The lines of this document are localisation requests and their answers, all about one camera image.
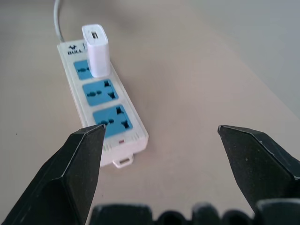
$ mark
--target black robotic claw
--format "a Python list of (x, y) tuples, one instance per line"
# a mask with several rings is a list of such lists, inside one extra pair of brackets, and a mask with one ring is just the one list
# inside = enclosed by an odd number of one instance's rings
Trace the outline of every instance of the black robotic claw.
[(3, 225), (83, 225), (98, 182), (103, 125), (78, 130), (38, 171)]
[[(193, 207), (192, 220), (175, 211), (153, 221), (145, 205), (99, 205), (90, 225), (298, 225), (300, 224), (300, 162), (265, 133), (219, 126), (236, 182), (255, 212), (253, 219), (238, 210), (221, 218), (208, 203)], [(83, 225), (97, 185), (105, 128), (73, 133), (39, 170), (5, 225)]]
[(263, 132), (219, 126), (235, 180), (255, 208), (261, 199), (299, 198), (300, 162)]

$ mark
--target white power strip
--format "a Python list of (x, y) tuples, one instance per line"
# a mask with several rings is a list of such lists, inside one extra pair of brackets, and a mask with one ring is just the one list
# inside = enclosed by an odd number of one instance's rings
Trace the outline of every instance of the white power strip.
[(109, 76), (94, 78), (83, 40), (61, 43), (58, 50), (82, 126), (106, 124), (100, 166), (132, 164), (149, 136), (113, 66)]

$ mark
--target table surface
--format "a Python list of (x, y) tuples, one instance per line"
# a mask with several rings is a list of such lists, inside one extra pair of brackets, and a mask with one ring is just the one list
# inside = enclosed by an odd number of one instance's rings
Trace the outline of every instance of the table surface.
[[(190, 1), (64, 0), (65, 40), (103, 25), (110, 56), (148, 133), (124, 169), (100, 170), (93, 200), (190, 217), (196, 202), (252, 214), (218, 125), (269, 134), (296, 158), (300, 120), (227, 47)], [(81, 128), (53, 26), (53, 1), (0, 3), (0, 221), (41, 165)]]

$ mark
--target power cord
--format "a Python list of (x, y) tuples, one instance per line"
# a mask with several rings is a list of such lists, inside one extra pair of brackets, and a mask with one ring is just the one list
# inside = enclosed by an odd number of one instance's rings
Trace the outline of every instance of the power cord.
[(54, 19), (54, 26), (55, 26), (55, 32), (57, 37), (59, 38), (60, 42), (64, 42), (64, 38), (62, 37), (61, 31), (60, 31), (60, 22), (59, 22), (59, 8), (60, 8), (60, 0), (55, 0), (54, 3), (54, 10), (53, 10), (53, 19)]

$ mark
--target white usb charger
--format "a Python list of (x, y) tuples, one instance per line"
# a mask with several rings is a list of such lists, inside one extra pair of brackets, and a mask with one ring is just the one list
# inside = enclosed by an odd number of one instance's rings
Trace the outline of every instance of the white usb charger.
[(88, 64), (93, 77), (108, 76), (111, 72), (108, 39), (99, 24), (82, 27), (88, 49)]

